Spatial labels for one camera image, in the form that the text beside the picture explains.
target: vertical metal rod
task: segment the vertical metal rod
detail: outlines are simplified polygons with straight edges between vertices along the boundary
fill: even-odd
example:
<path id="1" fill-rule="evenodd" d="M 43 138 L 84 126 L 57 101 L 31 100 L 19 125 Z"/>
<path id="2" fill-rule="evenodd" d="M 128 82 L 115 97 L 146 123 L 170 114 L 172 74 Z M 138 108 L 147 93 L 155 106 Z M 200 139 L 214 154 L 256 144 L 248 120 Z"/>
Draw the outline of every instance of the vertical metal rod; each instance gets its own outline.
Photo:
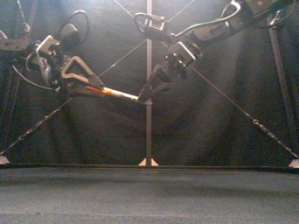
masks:
<path id="1" fill-rule="evenodd" d="M 288 134 L 290 134 L 291 144 L 292 144 L 291 148 L 294 148 L 295 151 L 298 151 L 299 143 L 298 143 L 298 131 L 295 127 L 295 115 L 292 112 L 292 103 L 291 103 L 288 90 L 287 90 L 286 72 L 284 72 L 282 53 L 280 53 L 279 43 L 278 43 L 276 28 L 271 28 L 268 32 L 270 32 L 270 39 L 271 39 L 274 56 L 275 56 L 275 67 L 278 72 L 280 91 L 282 91 L 283 102 L 284 102 L 284 114 L 286 114 Z"/>
<path id="2" fill-rule="evenodd" d="M 152 14 L 152 0 L 147 0 L 147 14 Z M 152 40 L 147 40 L 147 79 L 152 73 Z M 146 105 L 146 166 L 152 166 L 152 99 Z"/>

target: cable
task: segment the cable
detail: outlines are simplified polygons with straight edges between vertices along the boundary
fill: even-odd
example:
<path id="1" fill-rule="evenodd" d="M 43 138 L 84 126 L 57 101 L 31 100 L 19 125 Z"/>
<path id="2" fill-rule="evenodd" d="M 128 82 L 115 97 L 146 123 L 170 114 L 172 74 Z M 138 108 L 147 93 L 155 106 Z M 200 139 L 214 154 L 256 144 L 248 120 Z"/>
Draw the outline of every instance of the cable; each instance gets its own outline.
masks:
<path id="1" fill-rule="evenodd" d="M 280 25 L 290 18 L 291 14 L 295 11 L 295 2 L 296 2 L 296 0 L 294 0 L 292 5 L 291 5 L 291 9 L 287 12 L 286 16 L 276 23 L 275 23 L 275 21 L 276 21 L 276 18 L 278 18 L 279 11 L 276 12 L 275 18 L 270 22 L 270 25 L 264 25 L 264 26 L 263 25 L 254 25 L 254 27 L 258 28 L 258 29 L 270 29 L 270 28 L 274 28 L 278 25 Z"/>
<path id="2" fill-rule="evenodd" d="M 239 12 L 240 12 L 240 4 L 239 4 L 238 2 L 235 2 L 235 0 L 230 3 L 230 5 L 227 5 L 226 9 L 227 9 L 231 5 L 234 5 L 234 6 L 236 7 L 236 11 L 235 11 L 231 15 L 228 15 L 228 16 L 224 17 L 224 18 L 216 19 L 216 20 L 214 20 L 214 21 L 211 21 L 211 22 L 202 23 L 202 24 L 195 24 L 195 25 L 190 26 L 184 31 L 182 31 L 180 33 L 175 34 L 174 36 L 175 36 L 176 38 L 179 38 L 186 32 L 194 30 L 195 28 L 204 27 L 204 26 L 210 26 L 210 25 L 218 25 L 218 24 L 220 24 L 220 23 L 227 22 L 227 21 L 228 21 L 230 19 L 232 19 L 232 18 L 239 14 Z"/>
<path id="3" fill-rule="evenodd" d="M 142 29 L 142 26 L 143 26 L 143 25 L 142 25 L 140 22 L 138 21 L 138 19 L 139 19 L 140 17 L 151 18 L 151 15 L 148 15 L 148 14 L 146 14 L 146 13 L 143 13 L 143 12 L 139 12 L 139 13 L 135 14 L 135 26 L 136 26 L 136 29 L 144 34 L 144 30 Z"/>
<path id="4" fill-rule="evenodd" d="M 68 24 L 71 19 L 75 18 L 79 14 L 82 14 L 84 16 L 86 20 L 87 20 L 87 33 L 86 33 L 84 38 L 80 40 L 80 43 L 83 43 L 86 41 L 88 35 L 90 35 L 90 17 L 88 17 L 88 14 L 87 14 L 87 12 L 84 10 L 76 10 L 76 11 L 72 12 L 72 14 L 69 15 L 67 21 L 61 24 L 60 29 L 56 31 L 56 36 L 60 35 L 64 26 Z"/>
<path id="5" fill-rule="evenodd" d="M 36 83 L 33 83 L 32 81 L 29 81 L 29 80 L 23 76 L 23 74 L 20 73 L 20 71 L 16 69 L 16 67 L 12 66 L 12 68 L 13 68 L 16 74 L 19 75 L 19 77 L 20 77 L 25 82 L 28 82 L 32 86 L 35 86 L 35 87 L 37 87 L 37 88 L 41 88 L 41 89 L 44 89 L 44 90 L 55 91 L 55 89 L 52 89 L 52 88 L 49 88 L 49 87 L 43 87 L 43 86 L 40 86 L 39 84 L 36 84 Z"/>

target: black curtain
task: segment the black curtain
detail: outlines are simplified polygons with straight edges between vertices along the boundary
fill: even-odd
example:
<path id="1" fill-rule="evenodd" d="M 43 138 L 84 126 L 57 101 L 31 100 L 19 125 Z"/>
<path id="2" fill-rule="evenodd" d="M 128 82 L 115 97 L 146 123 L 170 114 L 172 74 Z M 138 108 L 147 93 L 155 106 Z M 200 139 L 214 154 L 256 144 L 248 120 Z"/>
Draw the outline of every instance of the black curtain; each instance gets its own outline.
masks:
<path id="1" fill-rule="evenodd" d="M 21 1 L 27 19 L 32 2 Z M 215 19 L 228 2 L 154 1 L 154 14 L 171 19 L 171 29 L 179 32 L 195 23 Z M 1 13 L 0 29 L 12 37 L 7 30 L 15 24 L 7 25 L 4 21 L 15 17 L 15 1 L 3 5 L 12 9 L 8 7 L 9 13 Z M 91 25 L 88 40 L 65 53 L 84 59 L 108 88 L 139 95 L 146 84 L 146 38 L 123 7 L 135 15 L 146 12 L 146 1 L 40 1 L 32 39 L 44 40 L 67 16 L 84 10 Z M 72 23 L 84 35 L 84 18 L 73 18 Z M 279 30 L 292 110 L 298 115 L 295 24 L 298 9 Z M 154 64 L 162 63 L 166 52 L 166 46 L 154 43 Z M 44 85 L 39 71 L 24 73 Z M 7 142 L 11 143 L 67 100 L 68 97 L 21 82 Z M 188 78 L 178 80 L 174 89 L 154 98 L 154 160 L 158 164 L 288 165 L 291 154 L 239 107 L 286 145 L 291 145 L 268 30 L 248 28 L 204 49 Z M 5 155 L 16 163 L 138 165 L 146 158 L 146 106 L 108 96 L 75 98 Z"/>

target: gray mat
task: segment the gray mat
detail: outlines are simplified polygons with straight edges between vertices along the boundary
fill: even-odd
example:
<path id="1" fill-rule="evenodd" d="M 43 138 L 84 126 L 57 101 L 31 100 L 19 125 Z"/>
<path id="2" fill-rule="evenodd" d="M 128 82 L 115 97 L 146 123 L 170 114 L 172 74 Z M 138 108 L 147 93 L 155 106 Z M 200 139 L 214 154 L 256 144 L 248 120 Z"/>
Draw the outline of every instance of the gray mat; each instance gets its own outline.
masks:
<path id="1" fill-rule="evenodd" d="M 0 223 L 298 223 L 299 176 L 258 171 L 0 170 Z"/>

